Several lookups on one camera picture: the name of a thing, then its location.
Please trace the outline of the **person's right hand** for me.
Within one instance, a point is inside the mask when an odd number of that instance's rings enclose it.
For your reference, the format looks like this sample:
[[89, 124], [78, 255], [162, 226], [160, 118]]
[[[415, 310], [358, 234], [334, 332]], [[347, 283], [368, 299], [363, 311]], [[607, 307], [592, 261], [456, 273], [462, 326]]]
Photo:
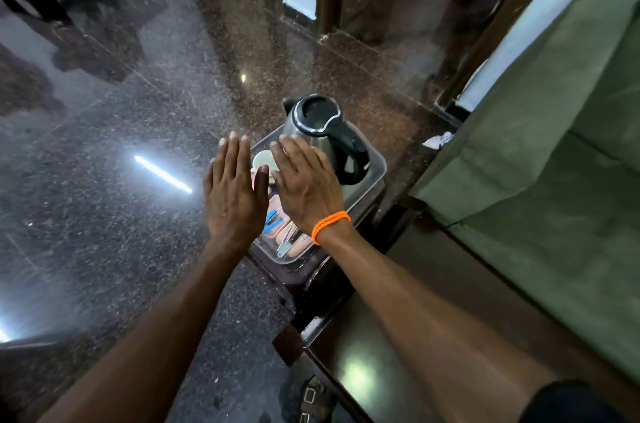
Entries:
[[[315, 174], [309, 179], [275, 179], [275, 182], [284, 212], [309, 238], [320, 219], [346, 210], [333, 168], [329, 174]], [[343, 219], [323, 229], [317, 236], [317, 241], [328, 246], [331, 241], [352, 231], [351, 222]]]

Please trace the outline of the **person's left hand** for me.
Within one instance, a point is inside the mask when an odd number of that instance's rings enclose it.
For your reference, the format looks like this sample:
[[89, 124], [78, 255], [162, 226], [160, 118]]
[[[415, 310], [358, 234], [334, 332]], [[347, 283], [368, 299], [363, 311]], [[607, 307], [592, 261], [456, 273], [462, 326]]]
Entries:
[[236, 174], [227, 174], [228, 136], [220, 138], [211, 160], [214, 187], [205, 199], [205, 219], [212, 244], [243, 257], [264, 229], [268, 204], [259, 204], [253, 191], [250, 140], [239, 136], [241, 150]]

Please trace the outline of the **person's left forearm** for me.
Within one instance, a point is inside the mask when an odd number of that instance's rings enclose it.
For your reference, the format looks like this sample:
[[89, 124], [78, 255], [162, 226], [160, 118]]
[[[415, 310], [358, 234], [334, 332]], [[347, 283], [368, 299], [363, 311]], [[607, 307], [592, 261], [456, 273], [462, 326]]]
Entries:
[[196, 265], [37, 423], [164, 423], [221, 293], [250, 245], [210, 239]]

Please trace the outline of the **person's right forearm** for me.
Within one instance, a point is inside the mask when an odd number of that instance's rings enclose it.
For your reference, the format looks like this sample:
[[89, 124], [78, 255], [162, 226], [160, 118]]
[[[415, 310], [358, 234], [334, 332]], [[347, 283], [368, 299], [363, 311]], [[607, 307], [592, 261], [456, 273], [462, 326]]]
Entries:
[[429, 290], [354, 227], [321, 246], [379, 319], [447, 423], [516, 423], [532, 396], [555, 379], [490, 325]]

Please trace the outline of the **white cup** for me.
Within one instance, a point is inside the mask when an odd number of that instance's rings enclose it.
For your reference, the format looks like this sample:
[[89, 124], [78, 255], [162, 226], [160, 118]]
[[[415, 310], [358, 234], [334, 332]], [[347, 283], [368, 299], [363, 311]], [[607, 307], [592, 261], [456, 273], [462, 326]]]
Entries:
[[275, 158], [273, 157], [273, 153], [270, 150], [260, 151], [255, 154], [252, 160], [252, 174], [255, 175], [263, 166], [268, 167], [269, 184], [275, 183], [273, 172], [276, 172], [278, 170], [278, 166], [276, 164]]

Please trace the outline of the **pink sachet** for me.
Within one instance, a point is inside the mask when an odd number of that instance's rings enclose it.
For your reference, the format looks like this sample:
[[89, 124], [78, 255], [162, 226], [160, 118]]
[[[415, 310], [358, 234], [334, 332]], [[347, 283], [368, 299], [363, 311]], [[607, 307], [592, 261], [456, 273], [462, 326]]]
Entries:
[[275, 244], [280, 245], [284, 241], [292, 225], [293, 224], [290, 221], [286, 224], [280, 223], [266, 234], [266, 238]]

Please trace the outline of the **silver sachet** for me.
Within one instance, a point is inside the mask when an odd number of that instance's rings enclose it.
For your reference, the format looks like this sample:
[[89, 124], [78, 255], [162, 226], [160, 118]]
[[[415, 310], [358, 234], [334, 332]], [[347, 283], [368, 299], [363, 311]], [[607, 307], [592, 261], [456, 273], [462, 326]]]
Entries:
[[278, 249], [276, 251], [277, 258], [284, 258], [287, 255], [287, 252], [291, 249], [292, 245], [300, 237], [299, 229], [293, 224], [289, 225], [284, 233], [284, 237], [278, 245]]

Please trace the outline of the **clear plastic tray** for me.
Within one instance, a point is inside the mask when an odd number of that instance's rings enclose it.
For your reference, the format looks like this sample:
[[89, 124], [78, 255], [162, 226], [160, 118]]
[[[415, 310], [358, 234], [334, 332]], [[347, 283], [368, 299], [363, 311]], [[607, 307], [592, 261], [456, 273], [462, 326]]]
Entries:
[[[380, 152], [372, 146], [371, 142], [353, 122], [347, 121], [346, 123], [365, 145], [367, 153], [369, 154], [369, 167], [364, 178], [354, 185], [348, 185], [343, 182], [340, 183], [345, 208], [353, 223], [356, 223], [357, 209], [361, 207], [364, 208], [368, 204], [368, 201], [365, 201], [365, 197], [371, 193], [374, 188], [383, 187], [383, 178], [387, 171], [387, 163]], [[280, 223], [286, 224], [289, 221], [291, 222], [291, 219], [282, 209], [275, 183], [269, 184], [269, 187], [268, 210], [276, 209], [280, 219], [279, 223], [272, 226], [271, 230], [273, 230], [273, 228]], [[253, 242], [248, 253], [248, 256], [253, 260], [267, 267], [287, 267], [292, 271], [297, 270], [299, 265], [304, 265], [308, 260], [313, 258], [318, 249], [318, 246], [315, 245], [309, 237], [300, 233], [300, 237], [292, 245], [287, 255], [284, 258], [277, 258], [276, 251], [278, 245], [266, 238], [267, 233], [268, 232], [263, 231], [263, 233], [260, 234]]]

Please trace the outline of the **orange braided wristband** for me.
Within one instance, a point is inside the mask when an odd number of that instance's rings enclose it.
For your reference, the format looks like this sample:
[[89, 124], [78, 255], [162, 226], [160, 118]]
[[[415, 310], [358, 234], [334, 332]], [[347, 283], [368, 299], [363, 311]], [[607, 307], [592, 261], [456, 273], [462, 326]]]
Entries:
[[316, 225], [314, 225], [314, 228], [312, 230], [312, 233], [310, 235], [310, 238], [312, 240], [312, 242], [316, 245], [319, 244], [319, 242], [317, 241], [317, 236], [319, 235], [319, 233], [325, 229], [326, 227], [329, 227], [341, 220], [347, 220], [348, 222], [351, 222], [351, 217], [349, 216], [349, 213], [347, 211], [337, 211], [327, 217], [324, 217], [323, 219], [320, 219]]

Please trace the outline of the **crumpled white paper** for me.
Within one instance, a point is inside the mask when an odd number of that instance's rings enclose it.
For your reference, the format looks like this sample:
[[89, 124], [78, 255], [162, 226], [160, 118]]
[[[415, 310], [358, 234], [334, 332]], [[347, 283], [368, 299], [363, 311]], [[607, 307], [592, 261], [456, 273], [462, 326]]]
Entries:
[[432, 136], [431, 138], [427, 139], [422, 143], [422, 146], [434, 151], [439, 151], [451, 141], [453, 136], [453, 133], [446, 131], [444, 132], [444, 134]]

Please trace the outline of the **glossy dark wooden table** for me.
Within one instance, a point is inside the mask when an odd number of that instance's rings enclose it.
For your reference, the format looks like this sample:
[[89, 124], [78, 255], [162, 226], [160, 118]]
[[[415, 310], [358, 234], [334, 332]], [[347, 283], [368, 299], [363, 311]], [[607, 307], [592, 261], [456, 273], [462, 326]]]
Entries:
[[[383, 221], [361, 230], [428, 288], [489, 324], [499, 335], [549, 369], [555, 380], [582, 382], [640, 423], [640, 386], [586, 346], [504, 277], [428, 217]], [[288, 364], [312, 362], [359, 422], [439, 423], [435, 403], [400, 361], [380, 323], [336, 272], [345, 287], [324, 312], [309, 319], [297, 338], [283, 330], [275, 346]]]

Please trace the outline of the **brown buckled sandal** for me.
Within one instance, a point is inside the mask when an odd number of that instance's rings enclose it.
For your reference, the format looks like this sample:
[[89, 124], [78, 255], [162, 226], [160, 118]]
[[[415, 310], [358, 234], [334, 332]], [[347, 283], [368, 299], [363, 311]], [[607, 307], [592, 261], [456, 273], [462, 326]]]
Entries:
[[337, 403], [331, 389], [318, 376], [313, 376], [303, 386], [296, 423], [333, 423]]

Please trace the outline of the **green fabric sofa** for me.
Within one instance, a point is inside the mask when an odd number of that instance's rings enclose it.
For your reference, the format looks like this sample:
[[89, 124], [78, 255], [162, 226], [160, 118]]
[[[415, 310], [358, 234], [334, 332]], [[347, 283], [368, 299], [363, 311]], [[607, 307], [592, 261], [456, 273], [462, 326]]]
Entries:
[[571, 0], [410, 195], [640, 386], [640, 0]]

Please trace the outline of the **black sleeve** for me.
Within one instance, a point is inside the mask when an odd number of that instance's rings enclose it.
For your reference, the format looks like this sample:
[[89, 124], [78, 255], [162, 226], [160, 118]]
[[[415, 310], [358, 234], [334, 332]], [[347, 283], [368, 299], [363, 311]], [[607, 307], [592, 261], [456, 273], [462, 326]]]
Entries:
[[540, 388], [517, 423], [628, 423], [628, 420], [587, 383], [567, 379]]

